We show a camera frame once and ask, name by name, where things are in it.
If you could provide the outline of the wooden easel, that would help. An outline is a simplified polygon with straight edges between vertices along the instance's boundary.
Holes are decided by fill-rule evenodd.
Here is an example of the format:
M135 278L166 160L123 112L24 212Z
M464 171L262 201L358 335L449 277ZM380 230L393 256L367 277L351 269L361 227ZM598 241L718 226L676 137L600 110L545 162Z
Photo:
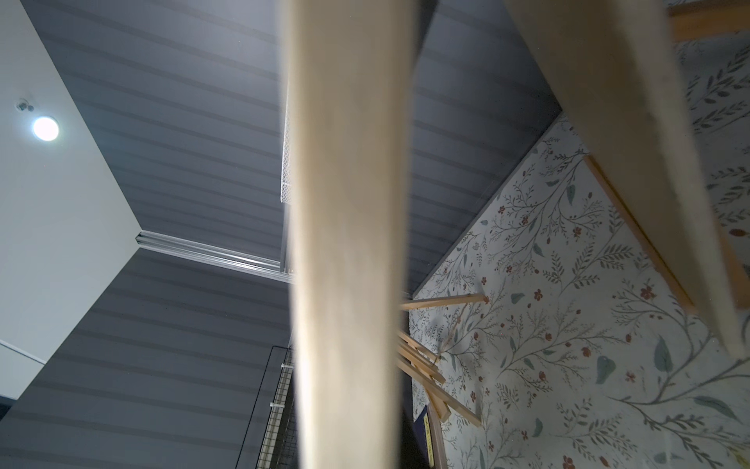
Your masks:
M668 16L673 29L673 40L675 42L685 42L748 29L749 3L747 1L693 1L681 6L670 7L668 9ZM616 189L611 185L611 181L605 175L595 156L589 154L589 156L585 156L584 161L619 212L625 224L631 230L636 240L638 240L641 248L650 257L650 261L654 264L656 271L666 280L678 304L686 313L695 315L697 309L695 309L693 301L689 299L685 289L677 282L674 274L644 234ZM736 308L739 310L747 310L749 308L749 277L736 252L730 245L727 233L722 227L717 228L717 233L721 242L722 255L730 287L732 288L734 304L736 304Z
M419 309L431 309L454 305L469 305L484 301L482 293L447 296L425 300L408 300L400 307L402 312ZM480 427L482 420L478 414L459 403L447 393L442 384L445 377L439 372L438 362L441 358L406 332L399 331L398 368L419 383L426 392L430 406L441 422L446 422L455 410L460 417L474 426Z

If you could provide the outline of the plywood board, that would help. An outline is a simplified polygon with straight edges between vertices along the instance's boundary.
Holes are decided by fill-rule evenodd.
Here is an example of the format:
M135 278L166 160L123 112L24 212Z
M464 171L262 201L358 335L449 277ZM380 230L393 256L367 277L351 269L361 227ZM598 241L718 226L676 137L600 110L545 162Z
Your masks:
M288 1L300 463L394 468L416 5Z
M697 314L747 355L659 1L510 1L562 109Z

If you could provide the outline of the dark blue notebook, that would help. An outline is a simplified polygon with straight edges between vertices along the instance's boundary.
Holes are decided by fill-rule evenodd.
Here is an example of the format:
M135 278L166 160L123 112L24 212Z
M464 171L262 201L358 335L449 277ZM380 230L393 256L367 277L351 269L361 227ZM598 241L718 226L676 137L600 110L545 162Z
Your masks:
M418 448L431 468L448 469L443 428L432 404L424 406L412 423Z

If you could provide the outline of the floral table mat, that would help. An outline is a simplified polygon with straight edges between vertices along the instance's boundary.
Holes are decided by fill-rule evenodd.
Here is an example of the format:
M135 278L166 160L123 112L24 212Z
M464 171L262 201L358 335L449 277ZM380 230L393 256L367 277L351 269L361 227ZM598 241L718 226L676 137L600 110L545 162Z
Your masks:
M749 363L685 314L585 163L500 1L418 40L407 292L446 388L451 468L745 468Z

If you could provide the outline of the white mesh wall basket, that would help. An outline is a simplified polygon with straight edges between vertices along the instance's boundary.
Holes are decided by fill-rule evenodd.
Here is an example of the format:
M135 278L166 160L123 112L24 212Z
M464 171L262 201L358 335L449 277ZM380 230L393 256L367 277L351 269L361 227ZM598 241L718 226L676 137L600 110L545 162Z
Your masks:
M291 201L291 162L290 162L290 111L288 93L284 94L284 113L283 113L283 135L282 135L282 156L281 156L281 178L280 178L280 201L289 204Z

